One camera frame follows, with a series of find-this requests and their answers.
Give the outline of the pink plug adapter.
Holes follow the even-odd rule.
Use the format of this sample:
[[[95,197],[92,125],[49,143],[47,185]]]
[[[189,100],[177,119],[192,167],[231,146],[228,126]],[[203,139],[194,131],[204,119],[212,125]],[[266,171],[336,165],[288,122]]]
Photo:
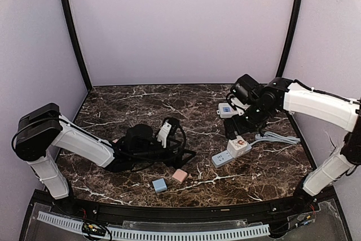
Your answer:
[[[179,183],[183,183],[184,180],[187,178],[188,173],[181,170],[181,169],[177,169],[174,174],[172,175],[172,179],[179,182]]]

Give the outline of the white cube socket adapter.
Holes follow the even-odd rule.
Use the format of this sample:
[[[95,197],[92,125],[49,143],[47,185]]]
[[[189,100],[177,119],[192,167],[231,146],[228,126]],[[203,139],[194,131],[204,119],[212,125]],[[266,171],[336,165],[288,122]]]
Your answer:
[[[237,136],[236,139],[230,139],[226,148],[233,158],[243,156],[251,149],[251,145],[241,136]]]

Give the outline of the blue-grey power strip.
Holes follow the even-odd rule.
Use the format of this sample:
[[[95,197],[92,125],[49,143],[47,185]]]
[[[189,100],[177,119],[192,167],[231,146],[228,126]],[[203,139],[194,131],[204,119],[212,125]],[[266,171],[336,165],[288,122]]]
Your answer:
[[[227,147],[226,150],[212,156],[212,159],[211,159],[212,164],[216,168],[219,168],[219,167],[226,165],[229,162],[247,154],[248,152],[250,152],[251,149],[252,149],[252,147],[249,144],[247,144],[240,151],[236,151],[231,147]]]

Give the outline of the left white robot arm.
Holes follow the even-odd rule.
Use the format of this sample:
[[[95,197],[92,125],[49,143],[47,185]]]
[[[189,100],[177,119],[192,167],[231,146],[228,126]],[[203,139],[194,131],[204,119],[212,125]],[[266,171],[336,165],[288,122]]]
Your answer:
[[[157,132],[149,125],[137,124],[128,128],[117,142],[109,142],[70,122],[55,103],[23,116],[11,140],[17,157],[30,165],[55,200],[70,198],[72,189],[49,155],[51,146],[70,151],[109,172],[119,173],[145,162],[180,169],[196,156],[186,144],[185,131],[173,117],[165,118]]]

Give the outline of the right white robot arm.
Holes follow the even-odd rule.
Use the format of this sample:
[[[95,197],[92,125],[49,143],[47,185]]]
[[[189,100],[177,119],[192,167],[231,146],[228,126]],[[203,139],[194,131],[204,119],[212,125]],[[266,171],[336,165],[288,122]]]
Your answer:
[[[299,80],[274,78],[260,84],[244,74],[232,85],[230,94],[236,99],[230,106],[240,109],[225,119],[227,139],[245,133],[259,132],[277,111],[302,113],[329,122],[347,131],[344,143],[299,184],[296,194],[316,196],[349,169],[360,166],[360,101],[344,98],[308,87]]]

